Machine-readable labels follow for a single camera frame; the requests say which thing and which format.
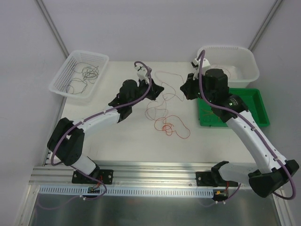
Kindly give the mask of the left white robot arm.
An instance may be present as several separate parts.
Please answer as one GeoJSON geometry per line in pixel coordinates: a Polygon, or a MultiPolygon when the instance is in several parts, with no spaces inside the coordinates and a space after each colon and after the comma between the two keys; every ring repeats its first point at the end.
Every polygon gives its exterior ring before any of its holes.
{"type": "Polygon", "coordinates": [[[106,126],[125,120],[135,104],[145,98],[155,100],[163,90],[164,87],[154,81],[148,84],[145,80],[126,80],[103,112],[80,120],[62,118],[48,140],[47,148],[61,163],[82,172],[82,177],[88,183],[97,183],[101,178],[101,170],[82,153],[84,139],[106,126]]]}

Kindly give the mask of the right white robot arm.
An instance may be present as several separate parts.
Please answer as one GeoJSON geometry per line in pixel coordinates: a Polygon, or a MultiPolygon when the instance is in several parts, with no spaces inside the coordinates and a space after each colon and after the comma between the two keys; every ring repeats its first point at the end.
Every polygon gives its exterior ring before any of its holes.
{"type": "Polygon", "coordinates": [[[212,112],[236,133],[255,161],[249,165],[229,161],[216,164],[211,168],[211,181],[215,186],[233,181],[249,185],[258,196],[265,198],[290,183],[292,195],[277,196],[285,200],[296,197],[293,175],[299,169],[297,161],[286,159],[266,138],[243,99],[230,92],[228,77],[223,70],[189,73],[180,90],[187,100],[203,99],[212,112]]]}

